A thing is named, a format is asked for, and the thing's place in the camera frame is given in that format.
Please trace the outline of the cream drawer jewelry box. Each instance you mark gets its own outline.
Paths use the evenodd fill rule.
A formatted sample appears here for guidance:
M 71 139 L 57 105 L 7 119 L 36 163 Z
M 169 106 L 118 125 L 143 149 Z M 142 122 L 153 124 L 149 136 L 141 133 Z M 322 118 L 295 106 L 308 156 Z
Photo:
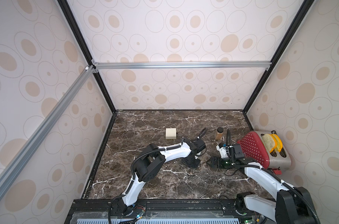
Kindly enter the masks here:
M 165 131 L 165 138 L 167 140 L 175 140 L 177 138 L 177 130 L 175 128 L 167 128 Z

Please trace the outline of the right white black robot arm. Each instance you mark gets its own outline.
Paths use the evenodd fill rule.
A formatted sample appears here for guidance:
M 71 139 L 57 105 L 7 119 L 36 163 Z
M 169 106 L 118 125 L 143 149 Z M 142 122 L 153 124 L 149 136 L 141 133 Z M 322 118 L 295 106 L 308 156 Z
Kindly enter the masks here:
M 239 193 L 235 199 L 235 211 L 240 215 L 252 211 L 263 215 L 277 224 L 319 224 L 309 191 L 295 187 L 279 178 L 274 171 L 266 169 L 263 159 L 247 157 L 239 143 L 231 142 L 231 132 L 226 132 L 226 142 L 220 143 L 217 150 L 220 157 L 207 161 L 211 167 L 233 169 L 261 185 L 273 200 L 262 198 L 253 192 Z

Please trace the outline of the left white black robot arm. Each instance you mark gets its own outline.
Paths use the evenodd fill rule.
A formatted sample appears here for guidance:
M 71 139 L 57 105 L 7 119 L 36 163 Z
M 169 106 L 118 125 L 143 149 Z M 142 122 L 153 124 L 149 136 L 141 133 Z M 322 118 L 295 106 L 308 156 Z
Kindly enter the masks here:
M 118 206 L 121 215 L 130 215 L 135 209 L 138 196 L 144 185 L 156 177 L 166 162 L 180 158 L 186 166 L 196 169 L 201 163 L 200 153 L 206 149 L 206 144 L 202 140 L 206 132 L 207 128 L 204 128 L 195 139 L 190 140 L 183 137 L 181 142 L 175 145 L 149 144 L 143 148 L 131 163 L 131 179 L 126 190 L 112 199 L 108 217 L 111 217 L 115 205 Z

